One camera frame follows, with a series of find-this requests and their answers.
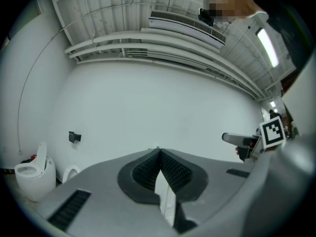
fluorescent light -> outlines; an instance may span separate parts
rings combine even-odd
[[[263,47],[265,48],[268,57],[271,61],[272,67],[275,68],[278,65],[277,55],[266,30],[259,28],[259,30],[256,32],[256,35],[258,36]]]

white toilet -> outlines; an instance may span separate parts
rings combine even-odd
[[[14,168],[20,189],[33,202],[40,201],[56,187],[55,163],[46,153],[46,142],[42,142],[33,161]]]
[[[69,165],[63,175],[63,183],[67,182],[70,178],[73,178],[75,175],[79,174],[82,171],[82,168],[74,163]]]

ceiling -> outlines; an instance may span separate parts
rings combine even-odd
[[[202,0],[52,1],[71,45],[114,32],[148,28],[148,18],[152,10],[173,12],[197,20],[197,11],[202,3]],[[269,96],[278,97],[279,80],[295,67],[280,34],[265,23],[267,18],[266,14],[260,13],[250,19],[237,19],[234,23],[222,23],[214,28],[226,36],[226,45],[220,49],[219,55],[238,67],[263,91],[270,86],[267,90]],[[263,46],[255,35],[260,27],[266,29],[275,47],[279,59],[279,65],[275,68],[271,66]],[[111,49],[105,53],[121,53],[121,49]],[[277,108],[280,113],[285,112],[283,106]]]

vent grille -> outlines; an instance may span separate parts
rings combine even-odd
[[[48,220],[49,223],[65,231],[79,213],[91,193],[77,190]]]
[[[221,33],[219,33],[218,31],[216,31],[215,29],[213,29],[211,27],[208,27],[204,24],[201,24],[200,22],[198,22],[196,20],[182,17],[180,15],[171,14],[168,12],[154,11],[154,10],[151,13],[151,17],[161,18],[161,19],[169,19],[169,20],[173,20],[176,22],[181,22],[181,23],[189,25],[189,26],[193,26],[197,29],[200,29],[204,32],[207,32],[212,37],[220,40],[221,42],[226,43],[226,37],[224,35],[222,35]]]

air conditioner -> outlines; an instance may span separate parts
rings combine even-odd
[[[214,28],[172,12],[153,10],[149,17],[149,27],[185,34],[218,49],[226,44],[226,37]]]

